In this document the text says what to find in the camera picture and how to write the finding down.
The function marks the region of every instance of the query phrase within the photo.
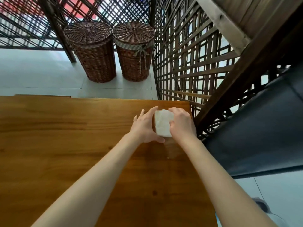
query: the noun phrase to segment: tiled floor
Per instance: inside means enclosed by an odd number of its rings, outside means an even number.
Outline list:
[[[122,77],[116,55],[117,77],[105,84],[89,81],[80,64],[64,52],[0,49],[0,95],[66,95],[84,98],[157,99],[152,69],[139,83]],[[274,214],[291,227],[303,223],[303,172],[238,179],[251,196],[263,198]]]
[[[94,83],[80,64],[71,64],[64,52],[0,49],[0,95],[67,95],[82,98],[157,99],[152,69],[138,83],[122,77],[115,53],[117,76],[104,84]]]

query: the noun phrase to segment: left hand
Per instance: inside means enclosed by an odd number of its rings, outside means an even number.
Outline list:
[[[129,134],[138,137],[141,143],[149,143],[151,141],[157,141],[159,143],[165,142],[165,139],[158,136],[152,129],[152,117],[157,109],[158,106],[153,107],[146,114],[144,114],[144,109],[142,109],[139,117],[134,117],[134,122]]]

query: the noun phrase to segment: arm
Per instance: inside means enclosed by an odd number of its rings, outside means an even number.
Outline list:
[[[188,112],[170,108],[172,137],[198,172],[223,227],[277,227],[197,139]]]
[[[131,131],[96,165],[65,191],[32,227],[93,227],[127,161],[141,143],[165,142],[152,130],[158,107],[135,116]]]

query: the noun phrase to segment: wood grain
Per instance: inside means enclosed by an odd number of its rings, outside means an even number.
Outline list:
[[[0,223],[30,226],[129,131],[141,109],[188,102],[0,96]],[[173,140],[141,145],[96,226],[210,226],[214,208]]]

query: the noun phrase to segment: forearm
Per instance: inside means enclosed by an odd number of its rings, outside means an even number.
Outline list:
[[[197,138],[181,144],[197,170],[223,227],[276,227]]]
[[[33,227],[93,227],[121,171],[139,145],[126,134],[96,165],[64,192]]]

